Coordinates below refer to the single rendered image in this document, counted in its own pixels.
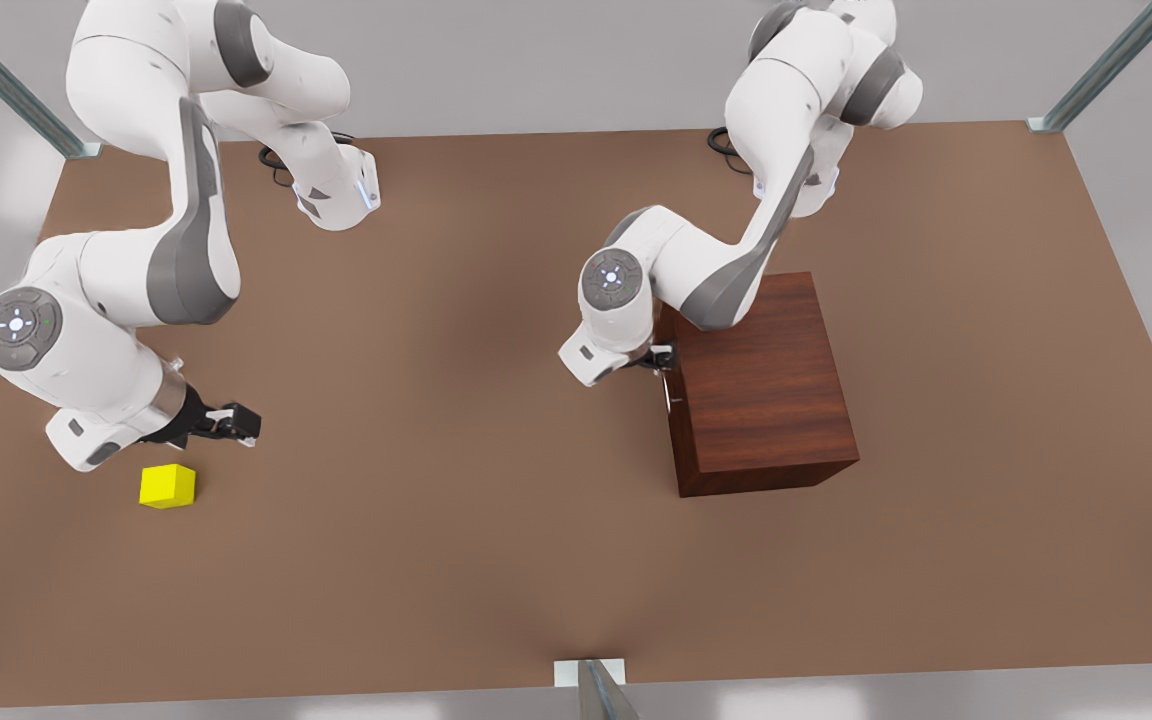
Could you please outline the silver frame post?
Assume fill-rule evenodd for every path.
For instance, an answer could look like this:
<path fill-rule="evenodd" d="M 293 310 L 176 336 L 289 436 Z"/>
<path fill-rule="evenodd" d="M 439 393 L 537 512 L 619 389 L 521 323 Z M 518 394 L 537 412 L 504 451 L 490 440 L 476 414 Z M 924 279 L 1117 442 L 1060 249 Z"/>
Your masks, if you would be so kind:
<path fill-rule="evenodd" d="M 626 660 L 558 660 L 553 673 L 554 687 L 579 692 L 579 720 L 641 720 L 641 712 L 626 696 Z"/>
<path fill-rule="evenodd" d="M 28 90 L 0 61 L 0 100 L 31 127 L 38 136 L 50 142 L 65 159 L 97 158 L 101 154 L 100 142 L 84 142 L 61 122 L 45 103 Z"/>
<path fill-rule="evenodd" d="M 1152 0 L 1149 0 L 1137 17 L 1129 26 L 1126 26 L 1111 45 L 1102 51 L 1091 67 L 1082 74 L 1069 91 L 1061 96 L 1061 99 L 1043 114 L 1043 118 L 1026 118 L 1026 128 L 1037 135 L 1056 135 L 1064 132 L 1076 118 L 1098 96 L 1102 94 L 1106 88 L 1119 77 L 1119 74 L 1132 63 L 1134 59 L 1140 54 L 1144 47 L 1152 41 Z"/>

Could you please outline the dark wooden drawer box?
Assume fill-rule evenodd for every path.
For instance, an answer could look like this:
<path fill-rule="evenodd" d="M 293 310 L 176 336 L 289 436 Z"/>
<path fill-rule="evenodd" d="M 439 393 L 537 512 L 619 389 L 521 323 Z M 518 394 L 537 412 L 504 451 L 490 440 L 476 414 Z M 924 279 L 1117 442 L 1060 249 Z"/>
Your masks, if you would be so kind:
<path fill-rule="evenodd" d="M 765 275 L 748 314 L 699 331 L 660 306 L 681 497 L 818 486 L 859 460 L 826 324 L 808 272 Z"/>

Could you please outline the yellow cube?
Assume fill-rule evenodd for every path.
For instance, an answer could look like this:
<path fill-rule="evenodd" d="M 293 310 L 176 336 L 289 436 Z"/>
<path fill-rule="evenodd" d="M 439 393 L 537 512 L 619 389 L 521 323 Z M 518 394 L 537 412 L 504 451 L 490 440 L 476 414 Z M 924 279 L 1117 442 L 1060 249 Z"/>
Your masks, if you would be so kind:
<path fill-rule="evenodd" d="M 152 509 L 192 505 L 196 479 L 196 470 L 180 464 L 145 468 L 141 471 L 141 505 Z"/>

